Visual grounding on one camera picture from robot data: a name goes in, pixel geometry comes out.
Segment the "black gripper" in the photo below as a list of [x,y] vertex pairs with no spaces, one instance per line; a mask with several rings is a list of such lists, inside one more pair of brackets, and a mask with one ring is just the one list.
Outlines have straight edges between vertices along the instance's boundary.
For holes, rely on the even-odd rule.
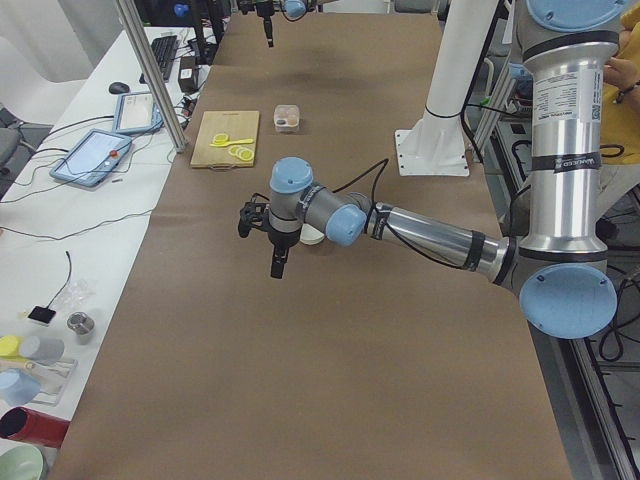
[[288,261],[289,249],[300,239],[300,221],[297,218],[284,218],[273,209],[268,212],[268,238],[272,243],[270,276],[282,279]]
[[273,1],[272,0],[256,0],[255,1],[256,13],[259,17],[263,18],[263,28],[267,45],[269,48],[274,47],[273,38],[273,24],[271,17],[273,16]]

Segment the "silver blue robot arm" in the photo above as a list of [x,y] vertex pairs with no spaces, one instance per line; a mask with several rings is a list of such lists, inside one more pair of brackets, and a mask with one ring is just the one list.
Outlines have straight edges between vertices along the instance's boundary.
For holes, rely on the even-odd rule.
[[601,109],[604,67],[619,46],[623,1],[518,1],[505,32],[500,100],[519,78],[532,84],[525,123],[530,150],[513,152],[507,121],[484,114],[476,129],[478,158],[501,168],[489,184],[500,238],[431,219],[317,182],[297,157],[278,160],[270,201],[260,216],[273,245],[271,275],[281,277],[289,250],[311,226],[340,246],[360,236],[399,243],[442,266],[476,272],[511,291],[538,330],[563,339],[605,328],[618,307],[606,273],[607,248],[596,234],[603,214]]
[[287,21],[296,22],[303,18],[308,12],[314,9],[321,9],[326,1],[317,0],[257,0],[252,1],[251,5],[258,17],[262,19],[263,29],[269,48],[274,47],[273,22],[272,17],[279,11]]

